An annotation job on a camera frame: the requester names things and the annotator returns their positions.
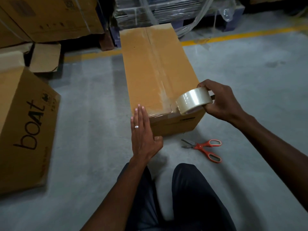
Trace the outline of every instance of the person's left arm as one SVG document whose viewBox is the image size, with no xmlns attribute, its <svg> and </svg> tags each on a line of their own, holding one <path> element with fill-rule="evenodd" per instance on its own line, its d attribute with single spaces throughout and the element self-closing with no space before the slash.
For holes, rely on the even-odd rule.
<svg viewBox="0 0 308 231">
<path fill-rule="evenodd" d="M 148 114 L 140 105 L 131 117 L 131 130 L 133 157 L 81 231 L 125 229 L 142 173 L 149 160 L 163 147 L 162 137 L 153 138 Z"/>
</svg>

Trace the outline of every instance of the scissors handle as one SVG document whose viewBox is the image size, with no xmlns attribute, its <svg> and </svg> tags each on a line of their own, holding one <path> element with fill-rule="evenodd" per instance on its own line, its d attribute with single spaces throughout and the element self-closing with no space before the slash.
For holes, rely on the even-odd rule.
<svg viewBox="0 0 308 231">
<path fill-rule="evenodd" d="M 222 159 L 214 154 L 213 152 L 210 152 L 210 151 L 206 151 L 204 150 L 204 148 L 198 144 L 195 149 L 198 149 L 199 151 L 201 151 L 202 153 L 204 153 L 206 155 L 206 157 L 211 161 L 211 162 L 214 162 L 214 163 L 221 163 Z"/>
<path fill-rule="evenodd" d="M 203 147 L 219 147 L 221 146 L 221 141 L 219 140 L 209 140 L 206 143 L 200 144 Z"/>
</svg>

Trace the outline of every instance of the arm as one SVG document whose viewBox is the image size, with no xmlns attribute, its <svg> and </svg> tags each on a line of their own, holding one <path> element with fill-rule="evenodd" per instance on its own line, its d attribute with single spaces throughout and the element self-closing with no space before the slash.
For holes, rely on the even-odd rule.
<svg viewBox="0 0 308 231">
<path fill-rule="evenodd" d="M 308 211 L 308 157 L 244 112 L 229 86 L 209 79 L 200 86 L 215 94 L 214 104 L 205 105 L 206 112 L 238 128 Z"/>
<path fill-rule="evenodd" d="M 125 229 L 142 173 L 149 160 L 163 147 L 162 137 L 153 138 L 149 117 L 144 107 L 138 106 L 134 116 L 131 117 L 131 130 L 133 157 L 81 231 Z"/>
</svg>

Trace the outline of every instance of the scissors finger hole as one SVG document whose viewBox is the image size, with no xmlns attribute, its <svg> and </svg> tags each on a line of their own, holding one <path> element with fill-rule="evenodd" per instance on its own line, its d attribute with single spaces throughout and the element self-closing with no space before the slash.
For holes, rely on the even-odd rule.
<svg viewBox="0 0 308 231">
<path fill-rule="evenodd" d="M 213 154 L 209 154 L 209 158 L 210 158 L 212 161 L 216 162 L 216 163 L 220 163 L 220 162 L 221 162 L 221 159 L 220 159 L 219 157 L 213 155 Z"/>
<path fill-rule="evenodd" d="M 219 141 L 219 140 L 210 140 L 209 144 L 214 145 L 214 146 L 220 146 L 221 145 L 221 141 Z"/>
</svg>

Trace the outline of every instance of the person's right arm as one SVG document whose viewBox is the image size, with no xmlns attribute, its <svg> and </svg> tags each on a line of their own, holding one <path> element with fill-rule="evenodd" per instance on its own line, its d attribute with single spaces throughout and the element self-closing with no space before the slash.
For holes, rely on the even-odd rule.
<svg viewBox="0 0 308 231">
<path fill-rule="evenodd" d="M 201 86 L 215 94 L 215 102 L 205 105 L 206 112 L 239 129 L 308 211 L 308 157 L 247 114 L 229 86 L 209 79 Z"/>
</svg>

